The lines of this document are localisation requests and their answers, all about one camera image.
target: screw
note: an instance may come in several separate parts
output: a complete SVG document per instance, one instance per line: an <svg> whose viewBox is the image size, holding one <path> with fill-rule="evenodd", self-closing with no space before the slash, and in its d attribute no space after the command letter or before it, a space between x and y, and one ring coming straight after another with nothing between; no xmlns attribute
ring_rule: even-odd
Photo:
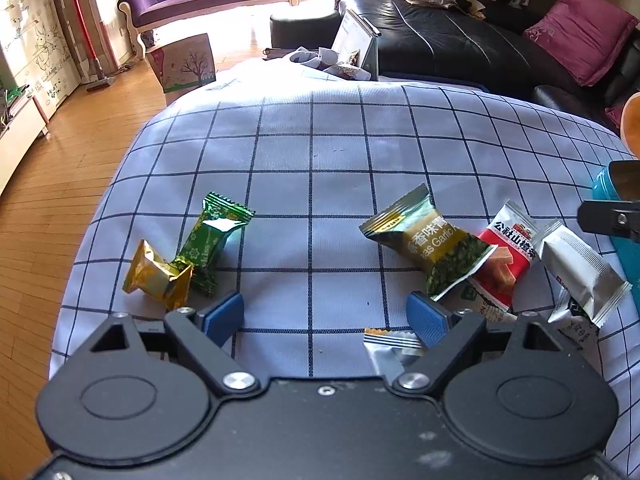
<svg viewBox="0 0 640 480"><path fill-rule="evenodd" d="M335 388L333 386L320 386L318 393L323 397L329 397L335 393Z"/></svg>
<svg viewBox="0 0 640 480"><path fill-rule="evenodd" d="M232 390L246 390L255 384L255 377L247 372L231 372L222 378L222 382Z"/></svg>
<svg viewBox="0 0 640 480"><path fill-rule="evenodd" d="M398 384L406 390L419 390L428 386L430 379L425 374L410 372L398 377Z"/></svg>

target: snack package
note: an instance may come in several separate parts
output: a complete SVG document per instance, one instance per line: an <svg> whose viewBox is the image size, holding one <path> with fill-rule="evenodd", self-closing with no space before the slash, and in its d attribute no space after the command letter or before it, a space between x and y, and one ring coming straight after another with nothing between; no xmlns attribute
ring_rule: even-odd
<svg viewBox="0 0 640 480"><path fill-rule="evenodd" d="M620 278L602 256L559 221L541 229L531 244L546 270L598 328L631 290L631 284Z"/></svg>
<svg viewBox="0 0 640 480"><path fill-rule="evenodd" d="M412 332L391 332L366 328L364 346L376 375L391 384L405 368L415 363L426 350L417 335Z"/></svg>
<svg viewBox="0 0 640 480"><path fill-rule="evenodd" d="M548 322L584 351L590 351L598 343L600 329L591 322L584 309L566 289L560 294Z"/></svg>
<svg viewBox="0 0 640 480"><path fill-rule="evenodd" d="M129 294L140 289L173 310L187 304L192 273L192 266L178 269L164 261L149 242L140 240L122 290Z"/></svg>
<svg viewBox="0 0 640 480"><path fill-rule="evenodd" d="M509 200L478 237L498 249L469 281L495 306L505 312L513 303L513 290L519 277L536 258L531 237L538 233L535 222Z"/></svg>
<svg viewBox="0 0 640 480"><path fill-rule="evenodd" d="M440 304L450 312L470 308L474 312L482 314L487 321L516 321L516 316L493 305L487 298L478 293L476 288L467 280L452 288L440 300Z"/></svg>
<svg viewBox="0 0 640 480"><path fill-rule="evenodd" d="M447 222L424 184L364 222L360 231L420 267L433 301L477 272L497 249Z"/></svg>
<svg viewBox="0 0 640 480"><path fill-rule="evenodd" d="M215 265L226 241L254 214L228 198L209 193L202 201L202 213L171 265L177 269L193 267L193 283L207 296L213 296L217 287Z"/></svg>

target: plaid cloth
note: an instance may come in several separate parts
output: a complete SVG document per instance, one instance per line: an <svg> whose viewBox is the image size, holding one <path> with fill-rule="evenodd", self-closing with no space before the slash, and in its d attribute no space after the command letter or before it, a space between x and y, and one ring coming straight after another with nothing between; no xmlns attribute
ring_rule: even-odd
<svg viewBox="0 0 640 480"><path fill-rule="evenodd" d="M609 239L576 222L603 165L632 158L614 134L482 92L330 79L285 61L243 65L140 130L76 257L52 375L109 313L162 317L142 292L122 291L130 259L140 238L171 259L210 190L257 212L229 241L218 277L221 294L239 290L246 303L244 328L226 349L260 377L372 373L364 328L407 329L404 301L424 278L358 226L423 182L463 229L479 233L512 199L535 219L561 218L622 274ZM537 263L518 284L514 309L548 312L558 293ZM207 300L192 294L190 304ZM634 476L639 342L627 298L590 356L620 402L607 456Z"/></svg>

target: box with tree illustration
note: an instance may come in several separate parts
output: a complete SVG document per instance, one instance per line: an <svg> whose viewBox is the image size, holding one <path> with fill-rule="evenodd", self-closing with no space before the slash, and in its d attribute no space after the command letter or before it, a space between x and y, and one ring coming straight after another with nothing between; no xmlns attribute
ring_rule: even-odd
<svg viewBox="0 0 640 480"><path fill-rule="evenodd" d="M208 34L191 36L149 53L151 67L162 85L167 104L216 80Z"/></svg>

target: red snack package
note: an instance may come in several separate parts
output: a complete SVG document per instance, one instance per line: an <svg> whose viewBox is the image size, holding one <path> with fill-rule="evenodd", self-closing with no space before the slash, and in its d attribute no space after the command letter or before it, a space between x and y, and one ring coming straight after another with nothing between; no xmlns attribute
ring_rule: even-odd
<svg viewBox="0 0 640 480"><path fill-rule="evenodd" d="M478 238L498 249L469 281L495 306L507 312L513 302L516 282L529 267L536 251L531 237L538 232L533 219L509 200Z"/></svg>

